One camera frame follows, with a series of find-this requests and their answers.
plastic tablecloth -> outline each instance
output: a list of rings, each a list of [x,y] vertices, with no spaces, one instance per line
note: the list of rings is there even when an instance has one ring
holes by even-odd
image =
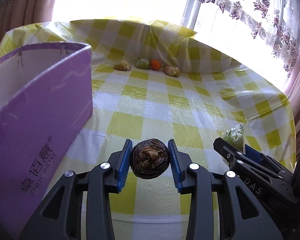
[[[209,171],[228,170],[213,150],[213,141],[238,123],[248,145],[293,169],[295,127],[287,98],[272,84],[229,56],[191,37],[195,32],[162,21],[80,20],[32,24],[6,33],[0,57],[25,45],[47,41],[80,41],[92,46],[94,112],[67,151],[50,189],[67,170],[91,170],[121,150],[158,138],[175,139],[178,149]],[[180,77],[162,70],[134,67],[138,58],[178,66]],[[133,65],[129,72],[112,68],[117,60]],[[86,195],[82,212],[85,213]],[[190,196],[179,195],[171,169],[152,180],[128,173],[110,204],[116,239],[185,239]],[[214,198],[215,221],[218,207]],[[85,218],[82,219],[82,235]],[[218,223],[215,223],[215,236]]]

window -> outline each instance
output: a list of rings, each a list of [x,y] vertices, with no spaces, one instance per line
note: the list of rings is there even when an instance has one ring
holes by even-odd
[[[231,1],[227,0],[222,13],[214,0],[203,4],[198,0],[56,0],[52,20],[158,19],[182,25],[197,32],[196,40],[235,58],[282,89],[287,78],[282,59],[273,58],[261,38],[253,39],[245,23],[245,15],[254,18],[260,12],[251,6],[241,20],[233,20],[229,16]]]
[[[56,0],[53,21],[117,17],[182,24],[188,0]]]

